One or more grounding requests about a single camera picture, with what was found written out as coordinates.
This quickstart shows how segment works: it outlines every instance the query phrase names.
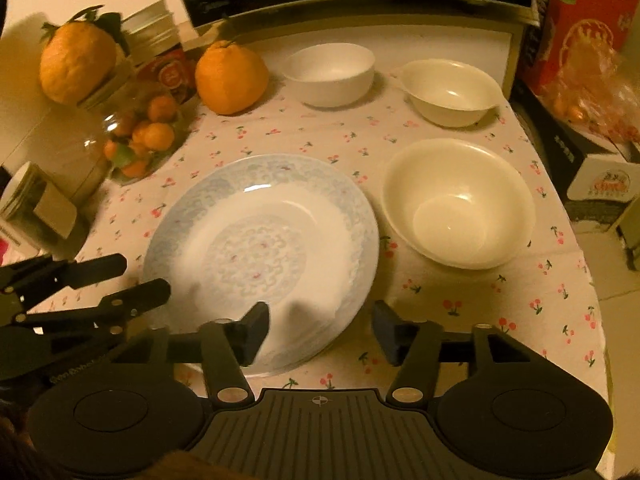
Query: metal screw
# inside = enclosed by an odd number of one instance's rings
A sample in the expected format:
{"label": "metal screw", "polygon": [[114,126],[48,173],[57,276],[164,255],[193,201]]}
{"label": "metal screw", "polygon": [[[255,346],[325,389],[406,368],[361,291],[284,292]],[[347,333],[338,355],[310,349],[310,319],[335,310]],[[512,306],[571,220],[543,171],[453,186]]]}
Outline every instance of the metal screw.
{"label": "metal screw", "polygon": [[249,394],[242,388],[225,388],[218,392],[218,399],[227,404],[235,404],[236,402],[242,402]]}
{"label": "metal screw", "polygon": [[416,388],[398,388],[392,393],[393,398],[403,404],[418,402],[422,397],[422,392]]}

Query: black gripper pad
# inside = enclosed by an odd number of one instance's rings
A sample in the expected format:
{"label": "black gripper pad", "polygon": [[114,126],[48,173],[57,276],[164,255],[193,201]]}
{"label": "black gripper pad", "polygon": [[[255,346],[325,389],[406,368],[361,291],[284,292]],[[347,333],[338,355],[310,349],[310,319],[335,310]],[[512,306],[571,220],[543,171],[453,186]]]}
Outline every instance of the black gripper pad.
{"label": "black gripper pad", "polygon": [[[219,412],[193,454],[261,480],[498,480],[453,454],[423,412],[375,390],[263,390]],[[591,470],[564,480],[602,480]]]}

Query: floral tablecloth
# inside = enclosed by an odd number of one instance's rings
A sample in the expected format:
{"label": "floral tablecloth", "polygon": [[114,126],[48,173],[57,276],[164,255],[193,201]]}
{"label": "floral tablecloth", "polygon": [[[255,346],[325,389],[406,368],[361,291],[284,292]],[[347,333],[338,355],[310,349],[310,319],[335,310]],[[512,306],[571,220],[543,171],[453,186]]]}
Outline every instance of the floral tablecloth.
{"label": "floral tablecloth", "polygon": [[[235,117],[199,108],[189,139],[156,174],[128,187],[106,183],[78,259],[120,252],[129,261],[127,272],[79,291],[61,291],[42,307],[93,306],[103,295],[136,283],[149,241],[167,210],[217,168],[261,153],[304,154],[348,175],[370,200],[380,228],[378,272],[369,299],[348,329],[305,365],[250,379],[256,394],[264,386],[375,386],[384,395],[396,371],[386,364],[370,329],[370,305],[382,299],[405,319],[434,320],[449,331],[494,324],[607,398],[604,334],[589,269],[540,158],[506,102],[475,128],[444,130],[418,115],[387,76],[378,78],[368,100],[332,111],[300,104],[279,80],[273,87],[263,104]],[[536,203],[536,227],[529,246],[509,264],[473,272],[440,266],[409,248],[382,214],[386,162],[412,142],[445,136],[493,150],[528,184]],[[204,394],[196,371],[184,367],[177,375]],[[443,366],[440,389],[463,375],[463,367]]]}

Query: white bowl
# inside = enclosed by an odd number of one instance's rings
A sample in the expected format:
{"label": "white bowl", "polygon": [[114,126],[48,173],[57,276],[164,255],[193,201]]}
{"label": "white bowl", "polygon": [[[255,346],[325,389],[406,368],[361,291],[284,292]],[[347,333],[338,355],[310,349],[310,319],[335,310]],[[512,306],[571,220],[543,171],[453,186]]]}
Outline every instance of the white bowl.
{"label": "white bowl", "polygon": [[373,83],[376,61],[368,48],[353,43],[323,43],[289,56],[282,67],[299,101],[338,107],[357,101]]}
{"label": "white bowl", "polygon": [[471,126],[504,100],[490,75],[449,59],[412,61],[399,79],[424,118],[446,128]]}
{"label": "white bowl", "polygon": [[496,153],[458,139],[411,144],[389,163],[382,207],[419,253],[461,269],[491,269],[526,247],[533,198]]}

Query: tiled floor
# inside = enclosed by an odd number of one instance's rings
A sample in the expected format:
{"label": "tiled floor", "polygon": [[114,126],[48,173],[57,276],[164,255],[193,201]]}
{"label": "tiled floor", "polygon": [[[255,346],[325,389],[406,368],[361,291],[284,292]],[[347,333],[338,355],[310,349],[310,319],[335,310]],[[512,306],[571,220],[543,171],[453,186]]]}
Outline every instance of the tiled floor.
{"label": "tiled floor", "polygon": [[616,425],[615,477],[640,468],[640,272],[626,268],[613,233],[577,235],[607,337]]}

